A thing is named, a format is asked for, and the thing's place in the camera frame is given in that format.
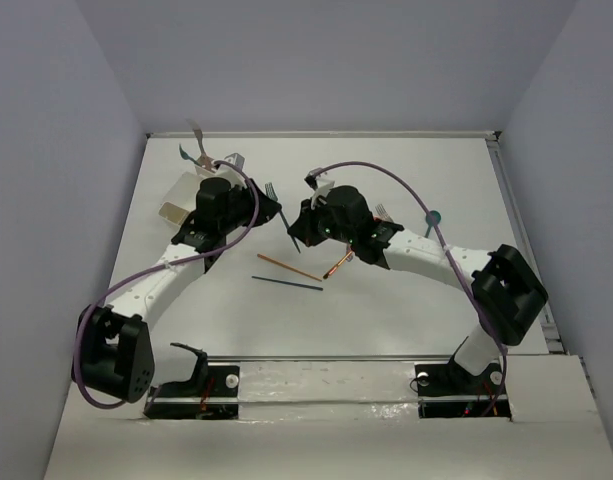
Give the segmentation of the teal fork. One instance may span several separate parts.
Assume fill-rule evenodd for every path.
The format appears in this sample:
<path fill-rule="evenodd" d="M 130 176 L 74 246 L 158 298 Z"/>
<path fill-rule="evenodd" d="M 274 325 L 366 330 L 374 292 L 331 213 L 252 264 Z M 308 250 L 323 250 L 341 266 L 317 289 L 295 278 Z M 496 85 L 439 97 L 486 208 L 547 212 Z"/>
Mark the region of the teal fork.
<path fill-rule="evenodd" d="M 188 154 L 181 145 L 178 145 L 178 151 L 179 151 L 179 155 L 183 160 L 189 161 L 191 163 L 193 163 L 194 165 L 198 165 L 198 160 L 195 159 L 194 157 L 192 157 L 190 154 Z"/>
<path fill-rule="evenodd" d="M 268 182 L 268 183 L 265 184 L 265 191 L 266 191 L 266 195 L 271 200 L 273 200 L 275 202 L 279 202 L 278 196 L 277 196 L 277 194 L 275 192 L 274 185 L 273 185 L 272 182 Z M 286 215 L 285 215 L 284 211 L 280 210 L 279 215 L 280 215 L 280 218 L 282 220 L 282 223 L 283 223 L 285 229 L 288 229 L 289 228 L 289 223 L 288 223 L 288 220 L 286 218 Z M 297 240 L 293 236 L 290 236 L 290 239 L 291 239 L 294 247 L 296 248 L 297 252 L 300 253 L 301 249 L 300 249 L 300 247 L 299 247 L 299 245 L 297 243 Z"/>

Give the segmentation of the orange gold fork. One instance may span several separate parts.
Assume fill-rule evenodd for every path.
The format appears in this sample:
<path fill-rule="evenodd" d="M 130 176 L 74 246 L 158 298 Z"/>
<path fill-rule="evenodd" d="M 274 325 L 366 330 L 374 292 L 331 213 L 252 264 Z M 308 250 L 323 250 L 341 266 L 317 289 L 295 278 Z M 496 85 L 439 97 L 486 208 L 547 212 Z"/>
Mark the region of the orange gold fork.
<path fill-rule="evenodd" d="M 346 262 L 352 259 L 354 253 L 351 249 L 348 249 L 345 255 L 337 261 L 322 277 L 323 280 L 327 280 L 332 275 L 334 275 L 340 267 L 342 267 Z"/>

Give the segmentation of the pink handled silver fork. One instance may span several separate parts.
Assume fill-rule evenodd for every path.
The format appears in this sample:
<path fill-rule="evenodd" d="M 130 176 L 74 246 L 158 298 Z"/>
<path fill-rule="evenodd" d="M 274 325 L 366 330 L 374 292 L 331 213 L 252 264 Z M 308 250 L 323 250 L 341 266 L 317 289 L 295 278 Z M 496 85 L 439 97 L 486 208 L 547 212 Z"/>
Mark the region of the pink handled silver fork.
<path fill-rule="evenodd" d="M 188 119 L 187 123 L 190 126 L 195 136 L 195 139 L 197 141 L 197 144 L 200 150 L 200 155 L 198 159 L 195 161 L 195 164 L 207 171 L 212 171 L 213 170 L 213 159 L 207 154 L 204 148 L 203 131 L 201 130 L 199 124 L 195 120 Z"/>

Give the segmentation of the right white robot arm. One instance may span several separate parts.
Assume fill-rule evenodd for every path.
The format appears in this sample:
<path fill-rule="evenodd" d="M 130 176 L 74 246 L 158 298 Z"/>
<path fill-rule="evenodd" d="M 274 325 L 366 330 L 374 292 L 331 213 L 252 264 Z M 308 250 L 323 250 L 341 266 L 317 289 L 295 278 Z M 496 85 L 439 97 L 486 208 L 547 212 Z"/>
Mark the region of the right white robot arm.
<path fill-rule="evenodd" d="M 415 234 L 374 216 L 352 186 L 304 200 L 288 233 L 307 247 L 339 241 L 369 265 L 463 290 L 479 320 L 446 368 L 448 384 L 459 392 L 472 390 L 506 348 L 522 342 L 548 300 L 545 287 L 515 247 L 473 250 Z"/>

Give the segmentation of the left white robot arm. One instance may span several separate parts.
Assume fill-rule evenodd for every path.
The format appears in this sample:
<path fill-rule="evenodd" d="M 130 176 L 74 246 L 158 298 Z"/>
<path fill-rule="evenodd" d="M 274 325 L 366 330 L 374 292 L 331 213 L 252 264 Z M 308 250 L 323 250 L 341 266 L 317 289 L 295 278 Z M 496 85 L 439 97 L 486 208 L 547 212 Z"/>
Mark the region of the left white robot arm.
<path fill-rule="evenodd" d="M 253 180 L 202 180 L 194 209 L 158 262 L 111 287 L 111 302 L 100 299 L 82 312 L 72 379 L 84 398 L 97 408 L 104 405 L 92 398 L 92 391 L 112 397 L 114 407 L 140 400 L 155 373 L 151 327 L 222 253 L 235 246 L 228 238 L 232 232 L 247 235 L 281 210 L 281 204 Z"/>

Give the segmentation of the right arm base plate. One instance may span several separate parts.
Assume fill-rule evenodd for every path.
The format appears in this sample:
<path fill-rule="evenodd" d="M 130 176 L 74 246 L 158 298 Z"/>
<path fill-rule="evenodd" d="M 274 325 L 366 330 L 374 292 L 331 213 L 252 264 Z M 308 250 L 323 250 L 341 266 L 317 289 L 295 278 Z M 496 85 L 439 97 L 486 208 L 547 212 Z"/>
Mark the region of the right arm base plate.
<path fill-rule="evenodd" d="M 415 366 L 410 389 L 418 398 L 418 414 L 421 419 L 458 419 L 512 417 L 506 388 L 497 397 L 502 369 L 497 362 L 474 380 L 452 381 L 447 377 L 448 365 L 422 363 Z"/>

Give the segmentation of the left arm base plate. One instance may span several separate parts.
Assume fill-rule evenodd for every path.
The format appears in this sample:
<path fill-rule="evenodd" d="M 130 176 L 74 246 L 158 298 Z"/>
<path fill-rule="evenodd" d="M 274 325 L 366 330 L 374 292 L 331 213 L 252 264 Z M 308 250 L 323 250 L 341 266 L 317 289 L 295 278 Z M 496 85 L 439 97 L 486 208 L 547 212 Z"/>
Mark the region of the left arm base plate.
<path fill-rule="evenodd" d="M 184 381 L 171 381 L 147 394 L 143 415 L 151 420 L 237 420 L 240 367 L 205 364 Z"/>

